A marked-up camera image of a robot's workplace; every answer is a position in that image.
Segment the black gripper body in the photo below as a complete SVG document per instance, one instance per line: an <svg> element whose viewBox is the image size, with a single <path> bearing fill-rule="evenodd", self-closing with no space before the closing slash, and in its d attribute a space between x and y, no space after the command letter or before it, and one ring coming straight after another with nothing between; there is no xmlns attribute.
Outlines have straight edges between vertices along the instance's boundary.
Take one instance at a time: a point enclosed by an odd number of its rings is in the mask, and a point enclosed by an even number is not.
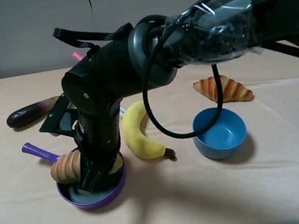
<svg viewBox="0 0 299 224"><path fill-rule="evenodd" d="M103 160L120 146L119 107L122 98L138 94L143 80L133 68L129 39L112 41L87 55L62 78L62 89L78 109L80 151L89 160Z"/></svg>

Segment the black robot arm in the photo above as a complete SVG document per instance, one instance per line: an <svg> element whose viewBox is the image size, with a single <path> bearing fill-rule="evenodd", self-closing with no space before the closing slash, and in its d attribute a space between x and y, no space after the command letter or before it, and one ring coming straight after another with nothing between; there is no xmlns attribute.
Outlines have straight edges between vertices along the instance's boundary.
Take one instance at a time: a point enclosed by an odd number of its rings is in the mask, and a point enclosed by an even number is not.
<svg viewBox="0 0 299 224"><path fill-rule="evenodd" d="M65 73L62 89L76 107L74 140L81 153L80 193L93 191L120 150L119 108L123 98L142 94L146 112L164 134L196 137L215 124L214 117L196 132L163 129L151 111L148 91L171 83L187 64L212 67L237 59L252 47L299 57L299 48L279 41L299 38L299 0L199 0L174 17L151 15L114 33L79 32L61 28L53 36L87 56Z"/></svg>

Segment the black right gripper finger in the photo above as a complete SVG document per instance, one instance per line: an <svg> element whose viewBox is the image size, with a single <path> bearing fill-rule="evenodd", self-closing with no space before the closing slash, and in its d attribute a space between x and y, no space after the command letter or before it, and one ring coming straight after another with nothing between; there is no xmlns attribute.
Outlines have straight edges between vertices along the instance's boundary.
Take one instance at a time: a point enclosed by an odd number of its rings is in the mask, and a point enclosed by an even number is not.
<svg viewBox="0 0 299 224"><path fill-rule="evenodd" d="M119 158L117 157L113 164L108 168L107 173L116 173L120 169L120 163L119 163Z"/></svg>

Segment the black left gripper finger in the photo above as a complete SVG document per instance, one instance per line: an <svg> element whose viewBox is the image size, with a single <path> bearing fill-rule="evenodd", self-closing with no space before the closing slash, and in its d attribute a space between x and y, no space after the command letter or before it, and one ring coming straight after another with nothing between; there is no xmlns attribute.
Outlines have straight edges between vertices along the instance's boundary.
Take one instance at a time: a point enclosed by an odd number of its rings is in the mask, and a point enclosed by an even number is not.
<svg viewBox="0 0 299 224"><path fill-rule="evenodd" d="M93 192L97 182L104 175L109 166L108 161L89 160L85 157L80 160L80 179L77 191L80 194Z"/></svg>

